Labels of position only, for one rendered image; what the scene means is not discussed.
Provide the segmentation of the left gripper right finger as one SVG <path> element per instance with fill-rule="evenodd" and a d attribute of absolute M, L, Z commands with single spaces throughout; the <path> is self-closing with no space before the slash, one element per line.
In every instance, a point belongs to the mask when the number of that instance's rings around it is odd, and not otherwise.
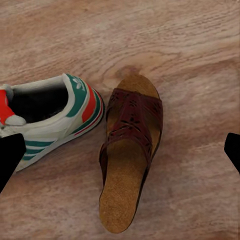
<path fill-rule="evenodd" d="M 240 173 L 240 135 L 228 133 L 224 145 L 224 151 Z"/>

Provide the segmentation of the sandal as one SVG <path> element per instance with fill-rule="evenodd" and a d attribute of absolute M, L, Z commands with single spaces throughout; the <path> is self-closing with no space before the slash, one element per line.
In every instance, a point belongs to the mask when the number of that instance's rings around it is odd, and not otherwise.
<path fill-rule="evenodd" d="M 135 218 L 160 145 L 162 100 L 148 78 L 133 73 L 113 89 L 105 117 L 106 141 L 100 146 L 97 163 L 103 178 L 99 217 L 111 234 L 120 234 Z"/>

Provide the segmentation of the gym shoe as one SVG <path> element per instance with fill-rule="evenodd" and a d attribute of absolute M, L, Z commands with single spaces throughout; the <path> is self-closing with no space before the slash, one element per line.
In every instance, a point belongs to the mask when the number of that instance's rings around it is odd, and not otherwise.
<path fill-rule="evenodd" d="M 26 152 L 14 172 L 86 134 L 102 120 L 101 95 L 83 80 L 62 75 L 0 87 L 0 139 L 21 133 Z"/>

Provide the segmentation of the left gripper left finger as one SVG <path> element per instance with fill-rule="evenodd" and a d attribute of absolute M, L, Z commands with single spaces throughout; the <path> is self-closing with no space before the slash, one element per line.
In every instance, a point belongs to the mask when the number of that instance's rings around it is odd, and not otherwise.
<path fill-rule="evenodd" d="M 21 133 L 0 138 L 0 193 L 26 152 Z"/>

